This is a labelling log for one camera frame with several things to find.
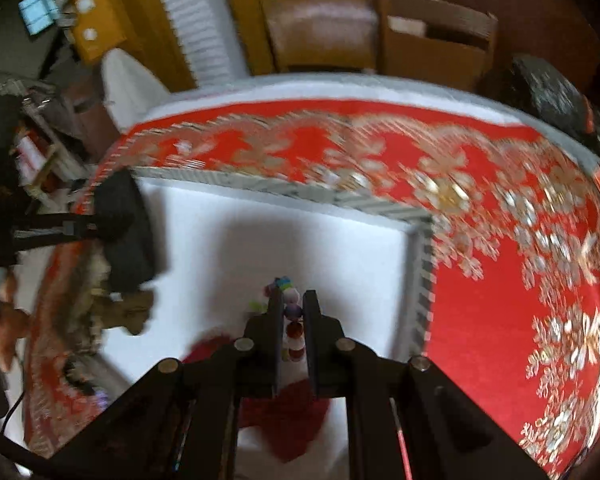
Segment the red cloth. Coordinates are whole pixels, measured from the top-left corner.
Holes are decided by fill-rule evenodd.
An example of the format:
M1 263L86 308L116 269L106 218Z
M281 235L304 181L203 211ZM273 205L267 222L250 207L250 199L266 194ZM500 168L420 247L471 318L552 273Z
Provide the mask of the red cloth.
M193 345L183 359L192 363L207 359L222 345L231 342L221 335ZM270 451L282 462L290 462L306 453L318 435L329 409L329 399L316 399L309 380L282 388L274 399L244 399L240 406L240 428L257 426Z

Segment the round table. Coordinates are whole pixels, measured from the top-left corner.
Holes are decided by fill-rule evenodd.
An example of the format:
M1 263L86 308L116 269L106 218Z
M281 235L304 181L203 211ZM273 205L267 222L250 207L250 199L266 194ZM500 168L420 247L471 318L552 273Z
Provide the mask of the round table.
M376 76L251 78L175 94L109 151L123 166L360 190L434 219L425 352L556 478L600 434L599 161L541 121ZM26 440L51 455L98 415L61 376L53 319L81 244L56 248L27 351Z

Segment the white radiator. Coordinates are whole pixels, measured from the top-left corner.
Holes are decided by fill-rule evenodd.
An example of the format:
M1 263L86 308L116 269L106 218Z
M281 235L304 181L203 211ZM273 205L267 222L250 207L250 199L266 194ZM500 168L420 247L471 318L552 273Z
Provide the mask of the white radiator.
M248 77L226 0L162 0L199 87Z

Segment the brown leather chair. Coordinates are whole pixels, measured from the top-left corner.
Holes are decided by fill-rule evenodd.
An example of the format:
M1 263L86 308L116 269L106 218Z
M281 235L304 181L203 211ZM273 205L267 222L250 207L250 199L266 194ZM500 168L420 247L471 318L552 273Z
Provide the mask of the brown leather chair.
M376 69L372 0L267 0L264 7L279 72Z
M437 0L376 0L376 4L383 75L473 91L490 69L498 25L493 16ZM424 22L434 28L435 38L393 30L394 16Z

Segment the chair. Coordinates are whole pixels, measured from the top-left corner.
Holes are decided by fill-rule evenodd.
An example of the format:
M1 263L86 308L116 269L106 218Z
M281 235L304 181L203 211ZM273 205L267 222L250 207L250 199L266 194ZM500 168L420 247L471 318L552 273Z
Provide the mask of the chair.
M267 0L265 16L279 72L376 69L372 0Z
M472 91L491 67L498 21L437 0L376 0L383 75L419 79ZM391 17L424 22L436 38L397 32Z

